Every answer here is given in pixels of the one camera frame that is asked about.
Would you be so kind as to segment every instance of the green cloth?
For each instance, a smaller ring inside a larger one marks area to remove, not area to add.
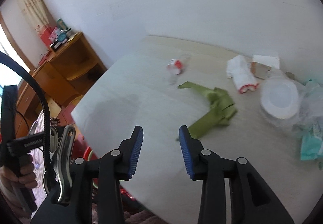
[[[185,82],[178,88],[193,88],[210,102],[210,111],[188,128],[192,138],[203,137],[214,126],[228,126],[237,112],[235,102],[224,89],[210,89],[191,82]]]

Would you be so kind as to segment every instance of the wooden cabinet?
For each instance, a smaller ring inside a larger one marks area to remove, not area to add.
[[[84,95],[107,69],[82,32],[64,44],[34,73],[41,88],[60,106]]]
[[[78,96],[84,95],[107,69],[91,48],[83,33],[52,52],[32,74],[47,100],[54,100],[64,108]],[[41,108],[38,96],[29,84],[19,89],[17,110],[25,116],[29,127],[37,119]],[[25,121],[16,116],[16,137],[26,136]]]
[[[67,106],[80,93],[53,67],[50,62],[33,75],[44,90],[58,105]]]

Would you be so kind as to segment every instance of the white table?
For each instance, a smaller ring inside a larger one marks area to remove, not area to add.
[[[192,54],[176,85],[169,85],[166,65],[182,53]],[[72,116],[98,156],[117,148],[134,127],[144,130],[136,174],[122,185],[144,206],[170,224],[196,224],[201,181],[186,173],[180,144],[181,125],[191,125],[209,110],[191,81],[226,89],[238,113],[226,128],[201,139],[221,157],[246,157],[277,194],[296,224],[311,212],[323,193],[323,173],[313,161],[299,160],[300,140],[283,136],[259,113],[260,91],[238,94],[225,76],[226,49],[161,37],[147,37],[138,50],[118,60],[88,91]]]

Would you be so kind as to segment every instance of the plastic bag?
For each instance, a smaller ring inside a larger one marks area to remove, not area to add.
[[[268,93],[266,86],[271,80],[288,80],[293,82],[298,92],[298,102],[296,113],[286,119],[279,119],[269,114],[264,107],[261,107],[261,113],[264,118],[276,127],[279,127],[286,135],[297,138],[304,137],[308,132],[311,132],[318,120],[323,117],[323,87],[314,81],[308,81],[306,85],[291,80],[278,69],[269,71],[268,78],[262,85],[261,95]]]
[[[301,105],[301,160],[323,159],[323,88],[309,81]]]
[[[261,86],[261,113],[269,123],[292,133],[303,119],[300,107],[305,95],[304,85],[289,79],[281,70],[272,69]]]

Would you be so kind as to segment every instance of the person's arm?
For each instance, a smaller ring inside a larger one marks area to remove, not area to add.
[[[21,184],[24,184],[26,188],[37,187],[37,181],[35,180],[36,174],[33,172],[33,157],[31,155],[29,155],[29,157],[30,163],[20,169],[20,172],[23,175],[21,177],[17,177],[5,166],[0,167],[0,192],[18,218],[28,219],[31,218],[31,216],[22,209],[19,200],[13,192],[11,182],[20,182]]]

